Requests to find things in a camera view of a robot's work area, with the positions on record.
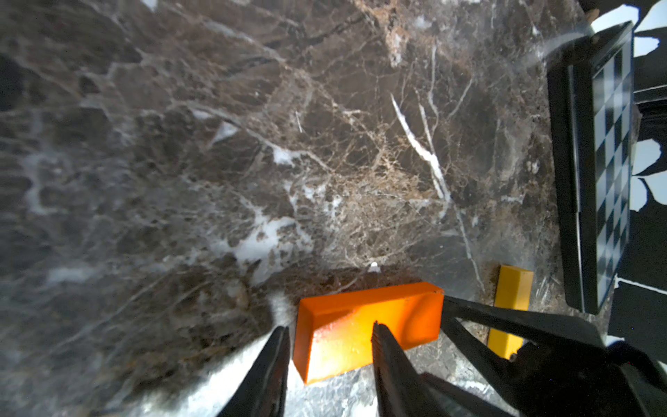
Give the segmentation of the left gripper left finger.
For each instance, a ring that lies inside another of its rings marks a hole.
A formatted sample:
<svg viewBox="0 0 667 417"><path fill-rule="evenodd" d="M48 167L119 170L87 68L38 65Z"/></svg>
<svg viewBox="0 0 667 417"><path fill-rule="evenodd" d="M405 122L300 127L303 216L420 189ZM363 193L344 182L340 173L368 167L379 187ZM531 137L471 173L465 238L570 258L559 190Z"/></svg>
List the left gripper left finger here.
<svg viewBox="0 0 667 417"><path fill-rule="evenodd" d="M274 329L241 385L217 416L283 416L289 361L289 330L279 326Z"/></svg>

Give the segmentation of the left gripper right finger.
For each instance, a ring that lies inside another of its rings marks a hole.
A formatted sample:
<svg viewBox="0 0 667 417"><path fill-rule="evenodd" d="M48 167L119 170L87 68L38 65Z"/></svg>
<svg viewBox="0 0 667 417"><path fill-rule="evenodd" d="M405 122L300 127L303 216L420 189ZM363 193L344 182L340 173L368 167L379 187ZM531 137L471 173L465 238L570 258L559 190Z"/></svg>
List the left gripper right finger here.
<svg viewBox="0 0 667 417"><path fill-rule="evenodd" d="M439 379L418 374L388 326L373 324L373 374L380 416L450 416Z"/></svg>

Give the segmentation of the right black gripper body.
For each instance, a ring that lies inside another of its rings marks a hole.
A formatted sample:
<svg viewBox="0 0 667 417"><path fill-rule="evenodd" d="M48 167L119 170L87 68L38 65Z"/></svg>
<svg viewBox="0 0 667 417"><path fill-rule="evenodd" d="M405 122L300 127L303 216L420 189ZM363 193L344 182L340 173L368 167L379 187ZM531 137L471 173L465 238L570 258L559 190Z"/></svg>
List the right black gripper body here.
<svg viewBox="0 0 667 417"><path fill-rule="evenodd" d="M463 326L526 340L507 360ZM441 329L500 397L524 416L664 416L666 373L619 341L607 346L579 317L501 309L447 296Z"/></svg>

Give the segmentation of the orange block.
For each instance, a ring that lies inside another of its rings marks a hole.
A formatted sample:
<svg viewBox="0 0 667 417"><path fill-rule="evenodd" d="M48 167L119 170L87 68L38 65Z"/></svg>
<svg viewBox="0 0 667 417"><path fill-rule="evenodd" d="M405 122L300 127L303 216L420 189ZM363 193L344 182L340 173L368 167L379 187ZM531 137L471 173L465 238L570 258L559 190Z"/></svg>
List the orange block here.
<svg viewBox="0 0 667 417"><path fill-rule="evenodd" d="M373 362L373 325L386 325L402 349L439 338L444 291L411 283L300 300L293 362L307 385Z"/></svg>

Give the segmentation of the yellow block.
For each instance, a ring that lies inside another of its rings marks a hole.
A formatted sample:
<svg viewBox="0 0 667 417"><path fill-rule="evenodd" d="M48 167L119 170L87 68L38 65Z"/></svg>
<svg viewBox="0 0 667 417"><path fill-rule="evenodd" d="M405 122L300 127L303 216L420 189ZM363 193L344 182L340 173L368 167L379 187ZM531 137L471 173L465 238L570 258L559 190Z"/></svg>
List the yellow block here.
<svg viewBox="0 0 667 417"><path fill-rule="evenodd" d="M533 286L533 272L509 265L500 266L494 306L528 311ZM491 328L487 346L496 355L509 360L523 346L524 339Z"/></svg>

